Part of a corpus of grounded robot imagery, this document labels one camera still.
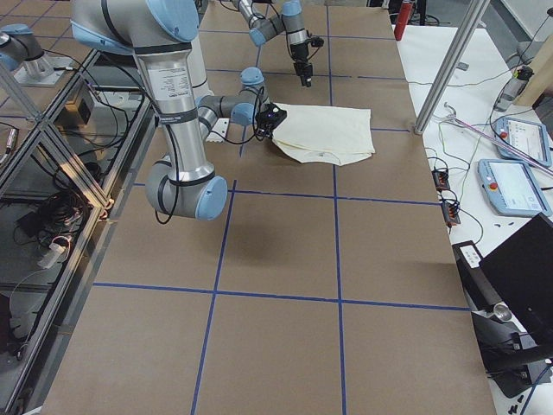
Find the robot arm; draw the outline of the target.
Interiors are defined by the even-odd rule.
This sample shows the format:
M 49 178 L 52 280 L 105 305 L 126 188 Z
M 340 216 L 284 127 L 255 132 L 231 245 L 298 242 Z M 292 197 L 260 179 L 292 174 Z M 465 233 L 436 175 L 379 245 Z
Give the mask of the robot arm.
M 278 35 L 285 34 L 288 54 L 293 61 L 296 75 L 302 86 L 311 87 L 313 65 L 310 62 L 310 49 L 319 48 L 324 41 L 307 31 L 301 2 L 284 2 L 281 11 L 271 17 L 258 12 L 252 1 L 232 1 L 232 5 L 246 20 L 250 38 L 258 48 Z
M 130 55 L 137 65 L 168 144 L 168 154 L 154 164 L 146 182 L 150 205 L 168 217 L 219 216 L 228 186 L 204 148 L 217 121 L 253 125 L 271 137 L 287 118 L 270 101 L 261 71 L 246 68 L 236 95 L 195 95 L 189 62 L 200 18 L 193 1 L 74 1 L 71 24 L 79 42 Z

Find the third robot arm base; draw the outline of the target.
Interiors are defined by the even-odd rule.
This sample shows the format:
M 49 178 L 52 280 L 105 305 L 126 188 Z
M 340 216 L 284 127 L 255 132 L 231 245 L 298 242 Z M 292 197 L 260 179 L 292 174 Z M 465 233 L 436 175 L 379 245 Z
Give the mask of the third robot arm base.
M 33 30 L 26 24 L 1 27 L 1 63 L 24 86 L 53 86 L 72 62 L 71 58 L 53 58 L 42 48 Z

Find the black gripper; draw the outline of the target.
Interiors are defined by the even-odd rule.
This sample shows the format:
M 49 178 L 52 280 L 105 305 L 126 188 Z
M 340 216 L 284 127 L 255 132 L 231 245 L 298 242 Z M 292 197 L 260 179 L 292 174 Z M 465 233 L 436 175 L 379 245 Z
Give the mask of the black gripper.
M 299 77 L 302 86 L 311 87 L 313 77 L 313 66 L 309 62 L 309 42 L 290 44 L 289 51 L 296 75 Z
M 277 104 L 269 103 L 255 117 L 255 135 L 262 138 L 273 138 L 273 131 L 288 117 L 288 113 Z

